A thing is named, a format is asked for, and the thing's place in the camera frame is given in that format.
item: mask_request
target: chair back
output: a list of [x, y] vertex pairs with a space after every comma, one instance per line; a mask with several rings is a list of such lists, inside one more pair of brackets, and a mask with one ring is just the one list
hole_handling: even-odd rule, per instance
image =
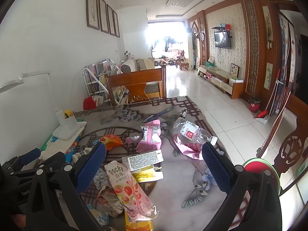
[[113, 106], [116, 106], [116, 101], [113, 95], [112, 88], [126, 86], [129, 90], [128, 103], [148, 101], [149, 97], [144, 92], [147, 82], [160, 82], [160, 97], [166, 98], [166, 65], [162, 65], [161, 69], [148, 69], [125, 74], [108, 76], [105, 75], [105, 80], [110, 96], [110, 101]]

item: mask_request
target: silver bolt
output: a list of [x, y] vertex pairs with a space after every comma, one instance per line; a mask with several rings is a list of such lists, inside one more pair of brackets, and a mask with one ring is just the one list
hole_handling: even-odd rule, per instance
[[236, 165], [235, 166], [236, 171], [238, 172], [242, 172], [244, 170], [244, 168], [241, 165]]
[[65, 171], [71, 171], [72, 170], [72, 166], [71, 165], [66, 165], [65, 167], [64, 167], [64, 170]]
[[42, 169], [39, 169], [38, 171], [36, 171], [36, 174], [37, 175], [41, 175], [43, 173], [43, 170]]
[[267, 170], [267, 169], [264, 171], [264, 173], [265, 173], [267, 176], [270, 176], [270, 175], [271, 175], [270, 171]]

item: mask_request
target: green rim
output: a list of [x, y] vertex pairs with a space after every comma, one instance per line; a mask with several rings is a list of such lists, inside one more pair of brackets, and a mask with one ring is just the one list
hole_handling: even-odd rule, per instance
[[245, 167], [247, 164], [249, 164], [249, 163], [251, 163], [251, 162], [254, 162], [254, 161], [262, 162], [262, 163], [268, 165], [268, 166], [272, 169], [272, 171], [274, 171], [274, 174], [275, 174], [276, 179], [277, 179], [277, 184], [278, 184], [278, 194], [280, 194], [280, 179], [279, 179], [279, 176], [278, 176], [278, 174], [277, 174], [275, 168], [274, 168], [267, 160], [264, 160], [264, 159], [262, 159], [262, 158], [252, 158], [252, 159], [246, 161], [246, 162], [243, 164], [243, 167]]

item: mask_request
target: television screen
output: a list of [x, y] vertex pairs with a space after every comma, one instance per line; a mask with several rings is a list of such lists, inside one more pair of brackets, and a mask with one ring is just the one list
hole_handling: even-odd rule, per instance
[[225, 48], [225, 49], [231, 48], [230, 32], [228, 31], [214, 32], [214, 38], [215, 38], [215, 47]]

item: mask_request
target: tile floor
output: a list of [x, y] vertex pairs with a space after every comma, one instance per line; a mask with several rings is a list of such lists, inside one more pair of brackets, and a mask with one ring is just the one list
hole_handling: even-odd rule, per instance
[[[263, 145], [272, 128], [273, 118], [270, 118], [267, 124], [262, 124], [254, 119], [259, 112], [250, 112], [249, 105], [244, 100], [231, 100], [229, 94], [223, 94], [192, 70], [181, 71], [175, 66], [167, 66], [167, 97], [186, 95], [203, 110], [234, 164], [243, 164], [256, 157], [257, 149]], [[264, 157], [272, 164], [285, 137], [296, 129], [296, 116], [291, 112], [287, 115], [288, 117], [283, 118]], [[295, 170], [289, 169], [281, 175], [282, 188], [294, 180], [294, 174]], [[281, 196], [280, 200], [283, 230], [287, 230], [304, 204], [296, 186]]]

